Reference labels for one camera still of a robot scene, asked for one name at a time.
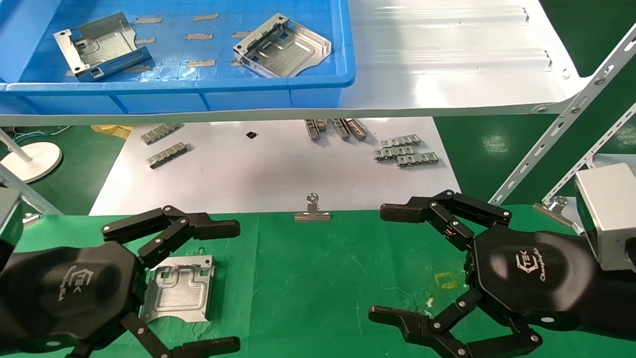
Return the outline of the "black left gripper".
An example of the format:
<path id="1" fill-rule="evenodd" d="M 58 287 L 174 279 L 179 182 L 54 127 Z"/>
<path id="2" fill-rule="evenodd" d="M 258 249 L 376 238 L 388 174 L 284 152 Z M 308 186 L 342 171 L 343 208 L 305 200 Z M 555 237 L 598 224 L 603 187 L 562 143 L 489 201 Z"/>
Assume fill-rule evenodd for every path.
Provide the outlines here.
<path id="1" fill-rule="evenodd" d="M 152 234 L 157 236 L 137 257 L 122 246 Z M 205 212 L 165 206 L 109 223 L 102 235 L 110 243 L 23 253 L 22 326 L 29 344 L 45 347 L 57 341 L 61 347 L 86 344 L 102 349 L 127 329 L 153 358 L 211 358 L 240 351 L 236 336 L 169 350 L 132 313 L 140 304 L 136 290 L 143 267 L 156 267 L 190 239 L 238 237 L 238 220 L 214 221 Z"/>

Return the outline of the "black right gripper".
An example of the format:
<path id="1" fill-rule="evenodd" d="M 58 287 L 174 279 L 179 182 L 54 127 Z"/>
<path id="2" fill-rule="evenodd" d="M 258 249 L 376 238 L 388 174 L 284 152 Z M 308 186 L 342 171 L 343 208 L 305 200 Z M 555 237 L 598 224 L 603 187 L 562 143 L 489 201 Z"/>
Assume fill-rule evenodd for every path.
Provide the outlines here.
<path id="1" fill-rule="evenodd" d="M 475 237 L 461 218 L 491 228 Z M 441 358 L 528 355 L 543 338 L 527 324 L 555 331 L 602 332 L 601 302 L 595 292 L 600 268 L 590 245 L 569 234 L 510 229 L 511 218 L 506 209 L 452 190 L 413 196 L 405 204 L 382 204 L 383 221 L 429 223 L 456 249 L 471 248 L 474 288 L 433 319 L 378 305 L 370 307 L 369 319 L 395 326 L 407 344 L 433 349 Z M 455 338 L 451 330 L 477 306 L 508 326 L 511 334 L 468 344 Z"/>

